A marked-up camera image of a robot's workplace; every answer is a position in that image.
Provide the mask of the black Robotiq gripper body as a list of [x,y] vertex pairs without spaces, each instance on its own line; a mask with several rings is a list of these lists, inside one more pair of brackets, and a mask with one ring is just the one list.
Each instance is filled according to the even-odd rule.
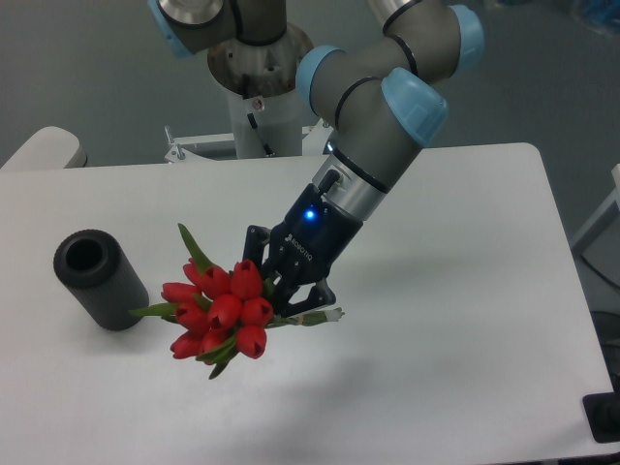
[[309,184],[271,230],[262,274],[278,273],[287,289],[320,282],[361,227]]

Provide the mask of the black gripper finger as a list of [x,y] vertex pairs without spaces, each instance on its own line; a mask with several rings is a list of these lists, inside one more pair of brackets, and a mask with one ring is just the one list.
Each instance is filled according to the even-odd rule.
[[284,293],[282,301],[278,303],[279,316],[289,318],[307,311],[321,309],[336,302],[335,293],[328,285],[326,279],[312,285],[307,297],[303,300],[291,302],[298,290],[299,287],[296,287]]
[[247,228],[243,249],[243,260],[250,260],[254,264],[262,264],[264,249],[269,243],[271,229],[250,225]]

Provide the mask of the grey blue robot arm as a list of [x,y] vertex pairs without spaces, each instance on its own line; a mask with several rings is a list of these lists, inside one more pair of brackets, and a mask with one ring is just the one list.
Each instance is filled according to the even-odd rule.
[[478,16],[442,1],[374,1],[382,39],[358,53],[314,46],[282,1],[152,1],[179,56],[205,52],[227,92],[240,159],[301,152],[300,106],[333,129],[325,163],[284,220],[252,226],[244,257],[275,281],[275,312],[334,302],[326,279],[362,224],[445,122],[434,84],[475,66]]

